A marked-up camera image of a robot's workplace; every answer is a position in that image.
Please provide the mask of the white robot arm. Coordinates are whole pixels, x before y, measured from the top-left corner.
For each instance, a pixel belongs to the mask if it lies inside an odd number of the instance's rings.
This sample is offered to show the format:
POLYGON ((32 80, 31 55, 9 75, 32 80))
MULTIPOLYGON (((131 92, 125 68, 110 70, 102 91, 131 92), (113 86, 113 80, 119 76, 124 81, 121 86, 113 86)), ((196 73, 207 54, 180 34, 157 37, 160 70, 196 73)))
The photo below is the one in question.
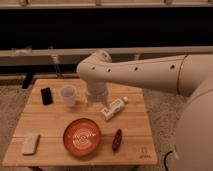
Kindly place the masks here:
POLYGON ((96 51, 77 66, 89 99, 105 97, 107 83, 181 96, 170 141, 173 171, 213 171, 213 54, 185 54, 114 63, 96 51))

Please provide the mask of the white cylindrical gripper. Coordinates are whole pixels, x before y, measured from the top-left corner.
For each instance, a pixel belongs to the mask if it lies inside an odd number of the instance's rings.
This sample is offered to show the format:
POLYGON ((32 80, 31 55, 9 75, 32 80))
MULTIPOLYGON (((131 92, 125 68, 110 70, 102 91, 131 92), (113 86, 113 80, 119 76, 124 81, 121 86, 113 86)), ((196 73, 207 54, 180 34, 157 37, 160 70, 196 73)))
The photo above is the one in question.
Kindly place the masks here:
POLYGON ((85 101, 86 108, 92 107, 92 102, 101 102, 104 109, 110 110, 110 104, 107 102, 108 89, 107 85, 102 82, 87 82, 86 83, 86 98, 85 101))

